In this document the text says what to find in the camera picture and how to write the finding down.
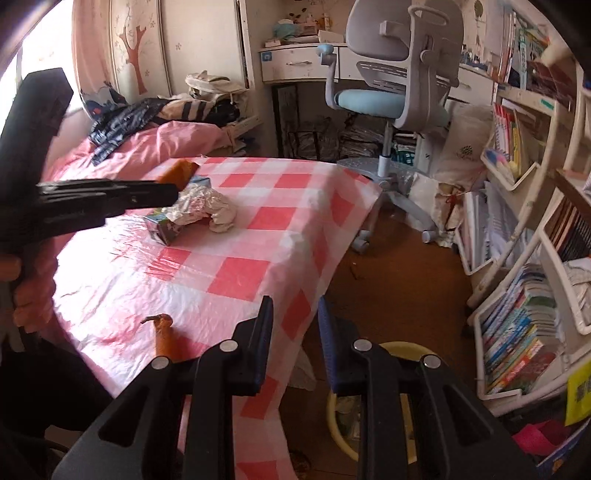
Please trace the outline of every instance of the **crumpled paper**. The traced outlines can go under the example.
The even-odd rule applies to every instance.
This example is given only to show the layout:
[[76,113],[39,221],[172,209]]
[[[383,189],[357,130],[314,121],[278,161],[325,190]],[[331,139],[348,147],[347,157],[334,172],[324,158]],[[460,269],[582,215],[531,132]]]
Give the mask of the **crumpled paper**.
[[178,194],[178,200],[162,212],[177,225],[188,225],[205,217],[210,217],[209,229],[212,232],[227,232],[234,226],[236,206],[221,193],[205,185],[190,183]]

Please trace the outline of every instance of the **chair armrest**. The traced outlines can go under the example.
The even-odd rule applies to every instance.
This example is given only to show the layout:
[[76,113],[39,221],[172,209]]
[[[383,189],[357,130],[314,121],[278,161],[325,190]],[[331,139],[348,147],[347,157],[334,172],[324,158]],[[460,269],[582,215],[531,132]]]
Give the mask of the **chair armrest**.
[[316,47],[316,53],[320,57],[320,64],[327,65],[329,68],[328,75],[326,76],[326,87],[324,89],[326,104],[334,110],[342,110],[335,102],[335,74],[337,61],[335,48],[328,43],[323,43]]

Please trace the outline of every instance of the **yellow card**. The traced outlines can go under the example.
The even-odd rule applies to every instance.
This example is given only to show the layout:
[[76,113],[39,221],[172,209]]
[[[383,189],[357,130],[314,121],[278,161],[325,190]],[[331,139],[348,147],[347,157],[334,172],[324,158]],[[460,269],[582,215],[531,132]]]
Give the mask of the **yellow card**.
[[579,368],[569,378],[566,426],[580,422],[591,414],[591,362]]

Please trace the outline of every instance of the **orange food package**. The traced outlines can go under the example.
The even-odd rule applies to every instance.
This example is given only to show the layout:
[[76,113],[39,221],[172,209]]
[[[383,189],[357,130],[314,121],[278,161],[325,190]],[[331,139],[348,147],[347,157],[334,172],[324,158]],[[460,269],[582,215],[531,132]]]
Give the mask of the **orange food package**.
[[199,165],[189,158],[171,158],[148,172],[143,180],[174,183],[179,191],[185,189]]

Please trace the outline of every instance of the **white bag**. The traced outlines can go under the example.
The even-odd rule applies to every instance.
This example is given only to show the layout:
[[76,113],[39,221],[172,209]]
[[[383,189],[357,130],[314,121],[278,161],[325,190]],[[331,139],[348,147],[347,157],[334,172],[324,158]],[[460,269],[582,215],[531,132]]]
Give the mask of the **white bag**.
[[454,105],[452,123],[433,178],[467,192],[482,187],[486,167],[480,155],[491,136],[492,108],[476,105]]

